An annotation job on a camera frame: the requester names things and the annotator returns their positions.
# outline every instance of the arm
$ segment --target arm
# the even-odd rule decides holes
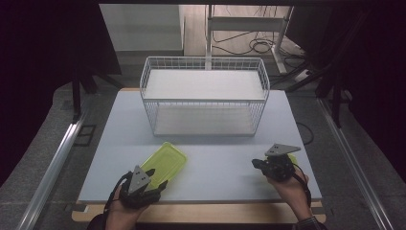
[[[140,215],[148,207],[140,209],[125,208],[119,200],[120,189],[116,190],[114,200],[109,208],[105,230],[132,230]]]
[[[295,174],[303,181],[308,181],[308,176],[302,174],[298,170],[295,171]],[[267,180],[275,187],[278,194],[281,196],[281,199],[292,209],[299,221],[297,224],[299,230],[326,229],[323,225],[319,224],[316,218],[314,218],[311,209],[307,205],[304,189],[298,180],[294,177],[283,182],[277,182],[269,177],[267,177]]]

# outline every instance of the white shelf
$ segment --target white shelf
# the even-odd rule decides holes
[[[145,100],[265,101],[257,71],[153,69]]]
[[[254,135],[248,106],[163,105],[155,135]]]

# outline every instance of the black curtain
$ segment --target black curtain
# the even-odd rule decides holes
[[[55,90],[88,69],[121,74],[97,2],[0,2],[1,184],[41,127]]]
[[[358,10],[348,6],[295,8],[286,35],[305,50],[312,66],[320,69],[333,58]],[[339,68],[344,88],[352,95],[350,111],[404,181],[405,12],[401,1],[372,5]]]

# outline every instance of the gray carpet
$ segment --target gray carpet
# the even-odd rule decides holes
[[[123,75],[115,78],[127,87],[138,86],[142,66],[142,63],[124,65]],[[272,63],[267,63],[267,69],[270,75],[276,72]],[[77,139],[77,143],[81,145],[72,148],[34,229],[85,229],[87,226],[87,223],[72,221],[72,206],[79,196],[118,92],[117,88],[103,80],[95,80],[99,87],[98,93],[82,95],[91,102],[90,113],[84,125],[94,128],[93,137],[88,146],[84,145],[89,140],[88,136]],[[292,82],[289,80],[279,87]],[[314,139],[305,148],[324,198],[326,226],[330,230],[379,229],[317,103],[313,93],[315,85],[317,82],[288,94],[288,100],[296,121],[306,125],[314,133]],[[59,88],[54,98],[54,105],[41,130],[9,180],[0,188],[2,230],[15,229],[72,121],[70,85]],[[342,130],[388,211],[394,228],[406,230],[401,215],[406,211],[405,184],[384,154],[356,123],[345,104],[341,111]],[[298,129],[306,143],[312,139],[311,132],[301,124],[298,124]]]

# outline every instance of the sleeve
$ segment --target sleeve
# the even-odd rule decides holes
[[[296,224],[297,230],[327,230],[315,217],[307,218]]]

